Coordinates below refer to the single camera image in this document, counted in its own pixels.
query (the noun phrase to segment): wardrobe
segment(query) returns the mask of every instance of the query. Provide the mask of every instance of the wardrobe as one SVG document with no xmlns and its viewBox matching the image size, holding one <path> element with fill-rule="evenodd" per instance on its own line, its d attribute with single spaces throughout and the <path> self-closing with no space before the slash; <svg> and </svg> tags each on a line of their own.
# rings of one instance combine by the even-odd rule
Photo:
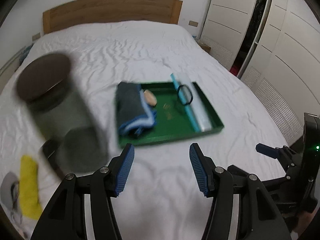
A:
<svg viewBox="0 0 320 240">
<path fill-rule="evenodd" d="M 320 24 L 304 0 L 212 0 L 201 38 L 228 70 L 238 67 L 289 145 L 304 112 L 320 114 Z"/>
</svg>

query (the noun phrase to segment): metal screw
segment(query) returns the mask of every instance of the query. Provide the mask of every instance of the metal screw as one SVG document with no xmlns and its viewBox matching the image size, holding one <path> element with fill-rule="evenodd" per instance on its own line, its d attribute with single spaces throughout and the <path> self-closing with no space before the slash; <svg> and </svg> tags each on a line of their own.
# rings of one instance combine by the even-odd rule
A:
<svg viewBox="0 0 320 240">
<path fill-rule="evenodd" d="M 102 167 L 101 169 L 100 169 L 100 172 L 101 173 L 107 173 L 109 171 L 109 168 L 108 167 Z"/>
<path fill-rule="evenodd" d="M 67 176 L 66 176 L 66 179 L 73 179 L 75 175 L 73 173 L 69 173 Z"/>
<path fill-rule="evenodd" d="M 250 174 L 250 175 L 249 175 L 249 179 L 251 179 L 251 180 L 257 180 L 258 177 L 257 177 L 256 175 L 254 175 L 254 174 Z"/>
<path fill-rule="evenodd" d="M 216 167 L 214 170 L 217 173 L 223 173 L 223 171 L 224 171 L 224 169 L 222 167 Z"/>
</svg>

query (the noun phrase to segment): bed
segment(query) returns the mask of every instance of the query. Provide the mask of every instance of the bed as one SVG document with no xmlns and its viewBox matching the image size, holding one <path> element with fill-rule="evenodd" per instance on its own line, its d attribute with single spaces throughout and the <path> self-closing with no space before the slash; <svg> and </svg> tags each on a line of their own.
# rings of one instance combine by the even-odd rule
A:
<svg viewBox="0 0 320 240">
<path fill-rule="evenodd" d="M 249 88 L 177 25 L 181 1 L 131 0 L 135 6 L 125 6 L 126 1 L 78 0 L 44 12 L 47 35 L 34 44 L 0 95 L 0 182 L 9 171 L 19 176 L 20 158 L 29 154 L 38 162 L 43 208 L 60 183 L 39 153 L 44 139 L 14 89 L 21 71 L 36 58 L 53 51 L 72 57 L 72 78 L 104 129 L 111 157 L 121 152 L 114 109 L 117 84 L 170 81 L 172 72 L 182 71 L 198 83 L 225 128 L 197 139 L 136 147 L 125 190 L 112 203 L 123 239 L 201 239 L 212 200 L 198 189 L 190 144 L 197 142 L 217 166 L 234 164 L 267 180 L 284 171 L 277 160 L 258 154 L 255 145 L 282 147 L 286 141 Z M 110 17 L 115 8 L 120 16 Z M 85 201 L 87 235 L 94 239 L 87 196 Z"/>
</svg>

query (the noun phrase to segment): wall outlet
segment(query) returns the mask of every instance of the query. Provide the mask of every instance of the wall outlet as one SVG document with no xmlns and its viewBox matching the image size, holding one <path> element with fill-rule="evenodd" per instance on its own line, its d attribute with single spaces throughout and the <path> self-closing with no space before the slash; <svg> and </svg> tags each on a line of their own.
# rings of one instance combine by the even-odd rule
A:
<svg viewBox="0 0 320 240">
<path fill-rule="evenodd" d="M 41 37 L 41 34 L 40 34 L 40 33 L 37 33 L 37 34 L 35 34 L 35 35 L 32 36 L 32 41 L 36 41 L 36 40 L 38 40 L 40 37 Z"/>
<path fill-rule="evenodd" d="M 198 24 L 199 24 L 199 23 L 197 23 L 197 22 L 189 21 L 189 25 L 190 25 L 190 26 L 198 27 Z"/>
</svg>

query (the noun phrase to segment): light blue tube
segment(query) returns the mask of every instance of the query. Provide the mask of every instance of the light blue tube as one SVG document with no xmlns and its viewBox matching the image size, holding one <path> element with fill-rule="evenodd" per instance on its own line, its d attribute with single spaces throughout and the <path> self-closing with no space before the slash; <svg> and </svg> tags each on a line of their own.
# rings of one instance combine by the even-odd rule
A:
<svg viewBox="0 0 320 240">
<path fill-rule="evenodd" d="M 176 90 L 178 90 L 179 83 L 176 81 L 176 79 L 175 79 L 175 77 L 174 77 L 174 74 L 172 73 L 172 74 L 170 75 L 170 77 L 171 77 L 171 79 L 172 79 L 174 88 L 175 88 Z M 185 96 L 184 96 L 184 94 L 183 94 L 183 92 L 182 92 L 181 90 L 179 91 L 179 94 L 178 94 L 178 95 L 179 95 L 179 98 L 180 98 L 181 102 L 182 102 L 183 104 L 185 104 L 185 103 L 187 102 L 187 100 L 186 100 L 186 98 L 185 98 Z M 198 126 L 198 123 L 197 123 L 197 121 L 196 121 L 196 118 L 195 118 L 195 116 L 194 116 L 194 114 L 193 114 L 193 112 L 192 112 L 192 109 L 191 109 L 190 105 L 184 106 L 184 109 L 185 109 L 185 111 L 186 111 L 187 116 L 189 117 L 189 120 L 190 120 L 190 122 L 191 122 L 191 125 L 192 125 L 192 127 L 193 127 L 193 130 L 195 130 L 195 132 L 200 132 L 200 128 L 199 128 L 199 126 Z"/>
</svg>

